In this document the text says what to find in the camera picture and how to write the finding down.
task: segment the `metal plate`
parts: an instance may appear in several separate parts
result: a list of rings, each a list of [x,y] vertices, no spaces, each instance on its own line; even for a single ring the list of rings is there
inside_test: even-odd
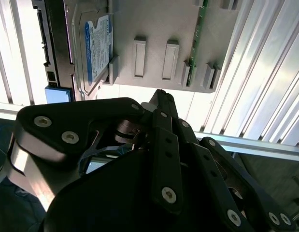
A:
[[[213,92],[202,85],[206,64],[220,67],[237,18],[238,10],[220,8],[220,1],[209,1],[197,51],[197,71],[191,87],[182,85],[184,61],[190,56],[199,7],[187,0],[126,0],[114,19],[114,53],[121,69],[116,84]],[[169,68],[170,44],[178,44]],[[173,73],[165,78],[165,69]]]

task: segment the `rectangular slot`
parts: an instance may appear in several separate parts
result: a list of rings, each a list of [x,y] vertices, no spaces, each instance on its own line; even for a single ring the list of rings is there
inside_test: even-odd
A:
[[[47,72],[48,81],[56,81],[54,72]]]
[[[144,76],[144,65],[145,65],[145,51],[146,41],[145,40],[134,40],[133,59],[134,59],[134,76]]]
[[[221,69],[216,65],[206,64],[206,73],[203,81],[205,89],[215,90],[219,81]]]
[[[165,51],[162,79],[171,80],[175,76],[179,45],[177,42],[168,42]]]

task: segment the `silver metal part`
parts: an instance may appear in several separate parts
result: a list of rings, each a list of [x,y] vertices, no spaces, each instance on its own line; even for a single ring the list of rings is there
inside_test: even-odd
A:
[[[207,134],[202,132],[195,132],[195,136],[199,140],[203,137],[212,137],[226,151],[230,152],[299,161],[298,146],[273,144],[264,141],[235,138],[217,134]]]
[[[0,103],[0,118],[15,120],[18,111],[22,108],[23,106],[19,105]]]
[[[113,85],[115,83],[117,77],[119,76],[119,65],[120,65],[120,57],[114,56],[109,64],[110,78],[109,78],[109,83],[105,82],[106,84]]]
[[[79,140],[78,135],[73,131],[63,132],[61,138],[63,141],[65,141],[68,144],[76,144]]]
[[[47,211],[50,203],[60,190],[79,178],[77,168],[72,171],[58,171],[35,156],[23,151],[17,143],[13,144],[11,163],[24,175],[15,175],[20,173],[5,164],[9,179],[35,195],[45,211]]]
[[[286,215],[280,214],[280,217],[285,222],[285,224],[291,226],[291,221],[290,221],[290,219]]]
[[[120,78],[117,78],[116,84],[215,91],[204,89],[200,84],[205,77],[207,63],[217,63],[222,67],[238,9],[226,11],[221,9],[220,1],[208,1],[197,48],[195,78],[186,88],[182,85],[183,61],[190,57],[202,2],[121,1],[120,13],[113,15],[114,50],[121,63]]]
[[[161,112],[161,115],[164,117],[168,117],[164,112]]]
[[[272,212],[269,212],[269,217],[270,217],[270,219],[271,219],[271,221],[272,221],[273,223],[275,223],[276,225],[280,225],[280,221],[279,221],[279,219],[276,217],[275,214],[273,214]]]
[[[34,124],[38,127],[49,127],[52,124],[52,121],[45,116],[37,116],[34,119]]]
[[[208,142],[209,142],[210,145],[216,146],[216,143],[213,140],[209,140]]]
[[[139,110],[139,107],[136,104],[131,105],[134,109]]]
[[[120,0],[109,0],[109,14],[120,11]]]
[[[206,64],[205,77],[202,85],[205,89],[216,89],[221,74],[221,69],[217,65]]]
[[[176,202],[176,194],[174,190],[169,187],[164,187],[161,191],[162,197],[170,204],[174,204]]]
[[[232,190],[232,192],[239,198],[242,199],[241,194],[235,189],[235,188],[230,188]]]
[[[187,80],[188,80],[188,76],[189,76],[190,66],[187,61],[183,62],[183,66],[184,67],[183,67],[181,85],[182,85],[183,89],[189,89],[189,87],[187,87],[186,84],[187,84]]]
[[[222,0],[221,1],[221,8],[226,10],[234,10],[236,9],[237,1],[235,0]]]
[[[189,124],[186,121],[182,121],[182,125],[187,128],[189,127]]]
[[[120,132],[122,135],[128,135],[128,137],[126,137],[126,136],[115,134],[116,141],[118,141],[120,143],[134,144],[137,142],[139,135],[141,135],[142,132],[145,132],[146,127],[144,125],[132,123],[129,120],[125,119],[118,123],[116,130],[118,132]]]
[[[239,227],[242,223],[240,217],[238,216],[237,213],[235,213],[233,210],[229,209],[227,211],[227,215],[228,215],[228,218],[230,219],[230,221],[236,225],[237,227]]]

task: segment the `blue label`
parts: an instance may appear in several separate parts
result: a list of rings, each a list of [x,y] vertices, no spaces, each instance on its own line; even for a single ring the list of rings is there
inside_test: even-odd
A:
[[[85,41],[86,41],[86,58],[87,58],[87,73],[88,84],[92,84],[92,64],[91,64],[91,48],[90,48],[90,27],[89,24],[85,24]]]

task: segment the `metal frame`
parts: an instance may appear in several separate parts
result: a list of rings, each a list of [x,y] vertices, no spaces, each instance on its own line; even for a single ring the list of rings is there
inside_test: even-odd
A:
[[[299,161],[299,147],[274,144],[258,140],[250,140],[224,135],[195,132],[198,139],[212,137],[227,151],[270,158]]]
[[[23,108],[21,105],[0,103],[0,118],[15,120],[18,111]]]

